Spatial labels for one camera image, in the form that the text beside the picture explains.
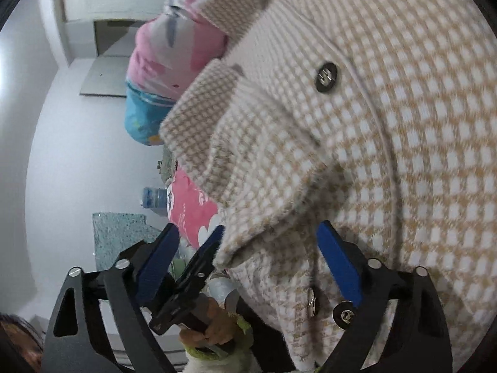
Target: round metal button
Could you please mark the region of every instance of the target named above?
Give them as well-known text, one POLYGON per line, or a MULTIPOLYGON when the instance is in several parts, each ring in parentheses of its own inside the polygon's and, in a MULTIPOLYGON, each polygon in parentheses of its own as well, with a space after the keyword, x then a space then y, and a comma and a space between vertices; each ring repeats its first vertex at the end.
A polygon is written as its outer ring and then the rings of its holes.
POLYGON ((333 319, 343 330, 346 330, 350 326, 356 314, 357 309, 351 301, 342 301, 342 303, 333 309, 333 319))
POLYGON ((317 71, 316 89, 321 94, 330 92, 335 87, 339 69, 334 63, 325 63, 317 71))
POLYGON ((307 313, 309 317, 314 317, 319 311, 319 304, 317 302, 317 297, 314 288, 309 288, 307 290, 307 313))

